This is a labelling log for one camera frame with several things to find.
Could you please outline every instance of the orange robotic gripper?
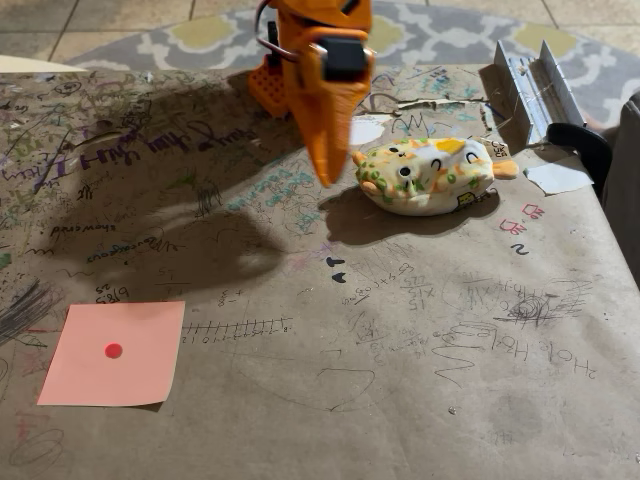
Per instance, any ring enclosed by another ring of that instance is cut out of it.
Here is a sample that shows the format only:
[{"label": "orange robotic gripper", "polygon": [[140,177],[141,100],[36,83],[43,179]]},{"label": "orange robotic gripper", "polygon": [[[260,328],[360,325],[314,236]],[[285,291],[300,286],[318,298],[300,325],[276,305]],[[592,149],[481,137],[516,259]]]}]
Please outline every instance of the orange robotic gripper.
[{"label": "orange robotic gripper", "polygon": [[[269,22],[264,40],[267,5],[277,24]],[[256,12],[256,38],[272,53],[249,75],[249,91],[271,115],[293,114],[325,187],[342,171],[351,116],[371,86],[370,29],[371,0],[263,0]]]}]

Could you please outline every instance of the torn paper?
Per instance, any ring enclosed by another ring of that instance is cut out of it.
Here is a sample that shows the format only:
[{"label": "torn paper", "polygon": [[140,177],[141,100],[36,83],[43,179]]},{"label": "torn paper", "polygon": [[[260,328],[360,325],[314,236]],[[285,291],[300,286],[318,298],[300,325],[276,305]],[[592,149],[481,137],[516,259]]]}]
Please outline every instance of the torn paper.
[{"label": "torn paper", "polygon": [[524,174],[547,195],[572,192],[587,185],[593,185],[593,180],[576,156],[542,167],[527,168]]},{"label": "torn paper", "polygon": [[364,145],[373,142],[384,133],[384,123],[391,115],[361,115],[351,121],[349,145]]}]

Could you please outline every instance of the marker doodle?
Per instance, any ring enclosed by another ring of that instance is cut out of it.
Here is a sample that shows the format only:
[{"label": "marker doodle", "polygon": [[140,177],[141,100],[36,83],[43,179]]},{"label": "marker doodle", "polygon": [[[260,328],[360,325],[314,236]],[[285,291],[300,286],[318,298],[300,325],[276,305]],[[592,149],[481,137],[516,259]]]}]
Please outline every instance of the marker doodle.
[{"label": "marker doodle", "polygon": [[515,245],[511,245],[511,248],[516,248],[516,253],[518,255],[529,255],[529,252],[523,252],[522,249],[524,248],[524,245],[521,243],[516,243]]}]

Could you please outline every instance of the cat-shaped plush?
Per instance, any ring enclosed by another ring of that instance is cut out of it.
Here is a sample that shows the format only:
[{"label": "cat-shaped plush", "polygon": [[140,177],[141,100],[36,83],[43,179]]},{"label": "cat-shaped plush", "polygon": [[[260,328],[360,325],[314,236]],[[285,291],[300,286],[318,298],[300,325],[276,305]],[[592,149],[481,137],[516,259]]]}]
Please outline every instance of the cat-shaped plush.
[{"label": "cat-shaped plush", "polygon": [[400,215],[439,215],[481,198],[494,178],[515,178],[518,165],[505,150],[483,139],[421,138],[352,157],[360,187],[380,207]]}]

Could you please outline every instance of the gray and white rug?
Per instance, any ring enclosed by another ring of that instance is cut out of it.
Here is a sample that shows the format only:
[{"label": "gray and white rug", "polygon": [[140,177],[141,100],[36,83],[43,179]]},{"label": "gray and white rug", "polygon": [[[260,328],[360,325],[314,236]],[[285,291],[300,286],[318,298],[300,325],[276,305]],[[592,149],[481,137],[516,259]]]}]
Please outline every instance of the gray and white rug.
[{"label": "gray and white rug", "polygon": [[[253,38],[254,13],[229,12],[137,34],[68,63],[118,70],[251,68],[265,54]],[[622,104],[640,89],[640,58],[592,39],[470,10],[376,1],[370,45],[381,65],[484,64],[493,61],[498,40],[513,56],[537,56],[543,38],[579,105],[601,123],[617,123]]]}]

